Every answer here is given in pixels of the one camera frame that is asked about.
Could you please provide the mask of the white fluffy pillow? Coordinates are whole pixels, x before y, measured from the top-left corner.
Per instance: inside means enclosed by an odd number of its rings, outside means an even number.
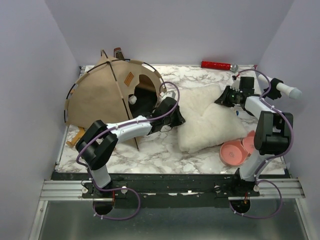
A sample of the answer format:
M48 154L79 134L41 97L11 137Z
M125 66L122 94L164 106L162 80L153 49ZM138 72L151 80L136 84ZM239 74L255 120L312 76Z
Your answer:
M215 103L221 95L216 84L181 90L178 105L185 123L177 127L177 140L182 152L191 154L247 136L234 111Z

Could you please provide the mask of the wooden stand frame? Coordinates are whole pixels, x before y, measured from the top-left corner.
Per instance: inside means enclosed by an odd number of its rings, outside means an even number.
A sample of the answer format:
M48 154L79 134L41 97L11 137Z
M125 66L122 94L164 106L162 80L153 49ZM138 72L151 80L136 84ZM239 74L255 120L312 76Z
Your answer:
M66 141L66 144L70 147L73 148L76 143L83 137L85 134L85 129L83 127L78 127L78 132L70 139Z

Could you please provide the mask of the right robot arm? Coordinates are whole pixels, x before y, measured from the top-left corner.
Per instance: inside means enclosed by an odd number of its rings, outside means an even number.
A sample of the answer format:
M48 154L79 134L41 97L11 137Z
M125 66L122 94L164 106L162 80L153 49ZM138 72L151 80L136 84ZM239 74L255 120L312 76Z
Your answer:
M249 159L237 170L239 178L230 183L230 191L241 196L248 190L247 182L254 182L269 164L287 154L294 141L294 116L282 112L255 93L255 79L241 76L233 85L225 87L215 103L232 108L240 106L257 120L253 138L254 151Z

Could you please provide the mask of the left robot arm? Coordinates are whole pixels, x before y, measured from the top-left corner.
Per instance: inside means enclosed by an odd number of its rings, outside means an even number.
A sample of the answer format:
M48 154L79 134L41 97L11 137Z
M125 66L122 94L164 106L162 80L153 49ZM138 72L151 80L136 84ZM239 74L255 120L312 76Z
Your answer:
M173 128L185 122L178 102L172 97L166 97L151 112L144 112L131 120L118 123L96 120L75 146L78 152L76 161L84 160L83 165L95 182L93 191L101 198L107 197L111 191L107 162L117 144L157 133L164 126Z

